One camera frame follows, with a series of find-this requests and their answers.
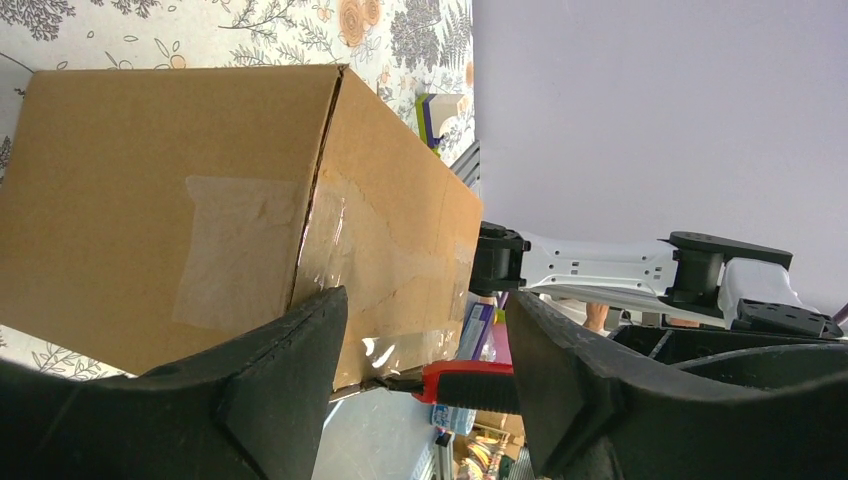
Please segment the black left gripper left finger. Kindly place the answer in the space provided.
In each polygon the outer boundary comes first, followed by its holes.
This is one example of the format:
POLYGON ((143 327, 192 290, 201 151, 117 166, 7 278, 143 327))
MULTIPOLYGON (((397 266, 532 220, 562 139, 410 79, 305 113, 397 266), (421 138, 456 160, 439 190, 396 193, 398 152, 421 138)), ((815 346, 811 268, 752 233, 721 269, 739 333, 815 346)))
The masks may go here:
POLYGON ((308 479, 345 335, 344 288, 135 377, 1 365, 5 479, 308 479))

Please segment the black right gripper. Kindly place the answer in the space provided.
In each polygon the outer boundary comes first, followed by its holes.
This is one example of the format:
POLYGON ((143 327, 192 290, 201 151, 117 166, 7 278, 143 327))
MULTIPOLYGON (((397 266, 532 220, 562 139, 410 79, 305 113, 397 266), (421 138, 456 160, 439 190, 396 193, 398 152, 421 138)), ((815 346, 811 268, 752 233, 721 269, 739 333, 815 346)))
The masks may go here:
POLYGON ((839 340, 636 325, 619 327, 609 338, 661 364, 760 390, 847 371, 847 343, 839 340))

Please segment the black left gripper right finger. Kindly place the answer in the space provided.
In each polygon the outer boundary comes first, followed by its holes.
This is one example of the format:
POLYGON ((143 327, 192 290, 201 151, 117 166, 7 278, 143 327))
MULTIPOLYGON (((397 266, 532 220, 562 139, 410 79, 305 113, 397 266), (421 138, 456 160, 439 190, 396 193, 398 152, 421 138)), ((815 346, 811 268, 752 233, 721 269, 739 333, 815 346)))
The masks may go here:
POLYGON ((843 479, 847 390, 674 396, 592 372, 578 335, 539 297, 513 294, 509 347, 531 464, 552 479, 843 479))

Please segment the red black utility knife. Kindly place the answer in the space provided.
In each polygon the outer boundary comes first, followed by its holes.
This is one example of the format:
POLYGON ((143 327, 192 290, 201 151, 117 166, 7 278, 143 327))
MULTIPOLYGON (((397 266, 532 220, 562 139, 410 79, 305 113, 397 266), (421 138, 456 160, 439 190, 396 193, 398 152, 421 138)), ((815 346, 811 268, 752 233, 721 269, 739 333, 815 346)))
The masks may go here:
POLYGON ((521 413, 510 364, 442 360, 368 379, 359 387, 407 393, 428 405, 514 415, 521 413))

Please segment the brown cardboard express box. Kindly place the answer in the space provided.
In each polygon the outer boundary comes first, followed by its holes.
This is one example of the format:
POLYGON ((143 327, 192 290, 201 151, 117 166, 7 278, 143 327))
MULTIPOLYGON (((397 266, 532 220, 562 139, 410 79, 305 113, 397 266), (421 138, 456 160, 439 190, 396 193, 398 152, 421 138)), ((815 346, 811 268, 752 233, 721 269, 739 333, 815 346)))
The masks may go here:
POLYGON ((345 387, 456 353, 481 214, 345 66, 40 71, 1 322, 140 374, 341 286, 345 387))

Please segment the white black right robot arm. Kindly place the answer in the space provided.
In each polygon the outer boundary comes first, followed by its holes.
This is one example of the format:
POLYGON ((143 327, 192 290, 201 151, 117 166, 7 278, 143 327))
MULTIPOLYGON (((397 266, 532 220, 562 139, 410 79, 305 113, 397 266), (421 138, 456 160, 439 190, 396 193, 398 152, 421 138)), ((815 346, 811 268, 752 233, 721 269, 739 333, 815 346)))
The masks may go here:
POLYGON ((690 328, 623 327, 578 335, 595 373, 674 396, 756 398, 845 393, 847 340, 793 290, 789 252, 675 231, 667 238, 592 243, 483 223, 470 288, 524 290, 687 319, 690 328))

